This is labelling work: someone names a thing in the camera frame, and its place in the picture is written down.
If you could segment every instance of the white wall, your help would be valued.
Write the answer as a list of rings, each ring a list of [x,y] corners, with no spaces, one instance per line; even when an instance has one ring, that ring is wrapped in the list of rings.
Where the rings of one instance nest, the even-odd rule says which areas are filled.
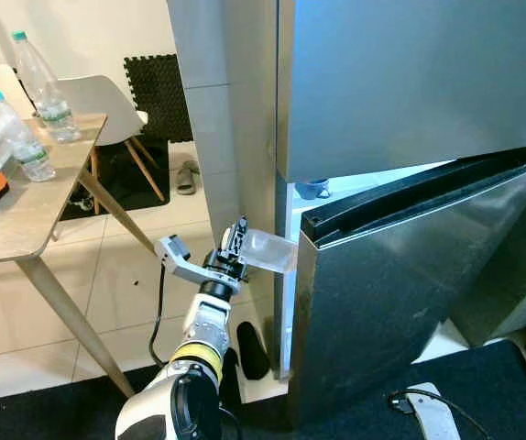
[[[1,63],[19,29],[59,77],[104,74],[129,97],[124,57],[175,53],[167,0],[0,0]]]

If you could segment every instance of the tiled floor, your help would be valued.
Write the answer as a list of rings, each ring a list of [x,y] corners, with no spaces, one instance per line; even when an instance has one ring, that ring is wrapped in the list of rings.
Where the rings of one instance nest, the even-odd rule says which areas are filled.
[[[191,143],[174,147],[170,158],[173,169],[195,157]],[[196,263],[202,262],[214,244],[202,187],[193,196],[172,192],[169,204],[130,215],[151,239],[174,233],[181,236]],[[158,262],[110,216],[61,222],[58,234],[59,240],[49,243],[43,258],[66,291],[122,369],[150,365],[147,341],[156,310]],[[163,358],[179,342],[183,316],[196,286],[168,277],[166,293],[166,319],[157,341],[157,352]],[[258,316],[269,305],[268,293],[250,291],[249,285],[233,300],[230,334],[235,347],[236,326],[248,320],[260,332]],[[520,336],[516,342],[522,347]],[[416,361],[464,349],[466,341],[447,322]],[[259,381],[247,380],[240,369],[237,373],[245,402],[287,391],[287,384],[275,381],[271,373]],[[101,374],[15,264],[0,263],[0,396]]]

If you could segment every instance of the wooden table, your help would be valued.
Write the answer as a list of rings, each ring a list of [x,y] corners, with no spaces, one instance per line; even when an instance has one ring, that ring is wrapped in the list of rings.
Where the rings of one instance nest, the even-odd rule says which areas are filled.
[[[125,375],[40,257],[77,182],[100,201],[149,252],[155,253],[147,236],[86,169],[88,157],[105,120],[105,115],[77,116],[76,123],[82,131],[82,138],[68,144],[54,142],[38,126],[37,121],[28,121],[48,149],[57,174],[55,178],[44,182],[29,181],[21,170],[7,176],[10,191],[0,200],[0,261],[13,260],[25,272],[110,379],[126,396],[131,396],[134,392]]]

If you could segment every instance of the chair leg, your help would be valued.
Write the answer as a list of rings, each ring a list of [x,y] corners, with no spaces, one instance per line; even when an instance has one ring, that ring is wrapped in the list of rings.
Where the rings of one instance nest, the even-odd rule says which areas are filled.
[[[147,149],[145,148],[145,146],[143,144],[141,144],[141,141],[138,140],[136,137],[131,137],[131,139],[133,139],[133,143],[135,144],[135,147],[137,147],[139,149],[139,151],[141,153],[143,153],[143,156],[145,156],[149,162],[151,162],[151,165],[153,165],[155,168],[159,168],[159,165],[157,164],[157,162],[153,159],[153,156],[151,156],[149,154],[149,152],[147,151]]]
[[[100,178],[100,173],[98,172],[98,148],[94,145],[92,147],[92,152],[90,153],[90,162],[92,163],[92,176],[98,180]],[[96,215],[100,214],[100,204],[98,199],[94,197],[94,213]]]
[[[158,198],[162,202],[165,202],[165,197],[163,197],[163,193],[161,193],[161,190],[159,189],[159,187],[157,186],[157,184],[155,183],[155,181],[151,177],[151,174],[149,173],[149,171],[145,167],[145,164],[143,163],[141,158],[138,156],[137,152],[135,151],[135,149],[133,148],[131,143],[128,141],[128,139],[125,141],[125,145],[126,145],[126,148],[128,149],[128,152],[133,157],[133,160],[135,160],[135,163],[141,169],[141,172],[145,176],[145,179],[147,179],[147,182],[149,182],[149,184],[151,185],[151,188],[153,188],[153,191],[155,192],[155,194],[158,196]]]

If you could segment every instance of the clear plastic container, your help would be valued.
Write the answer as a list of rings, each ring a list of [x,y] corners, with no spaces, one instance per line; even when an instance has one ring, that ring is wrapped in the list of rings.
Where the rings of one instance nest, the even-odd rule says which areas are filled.
[[[249,228],[241,247],[241,258],[249,266],[288,273],[296,270],[298,245],[281,236]]]
[[[80,138],[71,109],[61,95],[57,77],[41,54],[20,30],[13,32],[16,70],[49,133],[59,142]]]
[[[30,128],[0,92],[0,142],[8,146],[23,172],[33,182],[43,182],[55,176],[49,154]]]

